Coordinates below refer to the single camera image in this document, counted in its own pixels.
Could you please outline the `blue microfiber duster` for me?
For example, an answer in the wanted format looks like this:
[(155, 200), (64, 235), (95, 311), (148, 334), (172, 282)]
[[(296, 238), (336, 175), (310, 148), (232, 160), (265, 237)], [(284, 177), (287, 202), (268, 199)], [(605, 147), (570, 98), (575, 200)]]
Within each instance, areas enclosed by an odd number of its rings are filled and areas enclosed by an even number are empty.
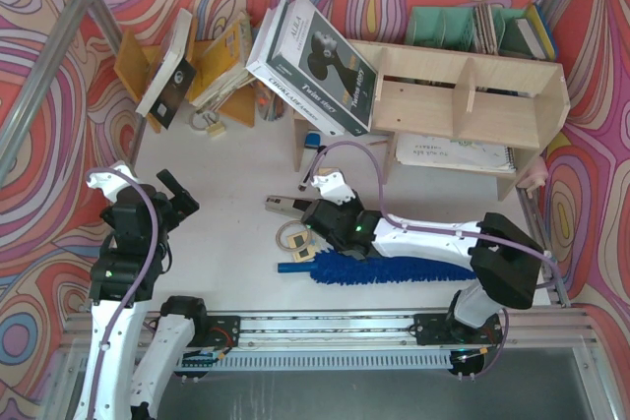
[(439, 261), (413, 257), (357, 260), (334, 251), (323, 251), (306, 262), (278, 263), (278, 273), (307, 273), (327, 285), (367, 285), (402, 282), (467, 281), (472, 270)]

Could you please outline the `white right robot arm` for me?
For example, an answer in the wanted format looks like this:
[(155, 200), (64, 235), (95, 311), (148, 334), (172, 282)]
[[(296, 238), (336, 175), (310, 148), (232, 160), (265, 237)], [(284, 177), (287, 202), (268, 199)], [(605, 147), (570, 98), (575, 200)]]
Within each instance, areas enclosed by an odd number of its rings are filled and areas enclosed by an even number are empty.
[(500, 213), (481, 221), (422, 222), (367, 210), (360, 201), (319, 199), (301, 221), (331, 247), (314, 260), (320, 282), (469, 281), (449, 307), (453, 329), (478, 330), (503, 308), (529, 310), (534, 303), (540, 247)]

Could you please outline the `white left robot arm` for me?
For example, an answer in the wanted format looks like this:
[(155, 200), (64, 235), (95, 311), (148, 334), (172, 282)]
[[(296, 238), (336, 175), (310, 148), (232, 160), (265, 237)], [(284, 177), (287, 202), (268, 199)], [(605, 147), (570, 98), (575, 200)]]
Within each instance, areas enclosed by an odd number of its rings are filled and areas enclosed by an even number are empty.
[(168, 235), (199, 208), (169, 171), (157, 177), (167, 194), (123, 161), (87, 174), (88, 187), (109, 201), (100, 217), (110, 232), (91, 269), (91, 345), (77, 419), (156, 418), (176, 362), (211, 327), (203, 299), (171, 296), (148, 350), (137, 354), (157, 279), (172, 267)]

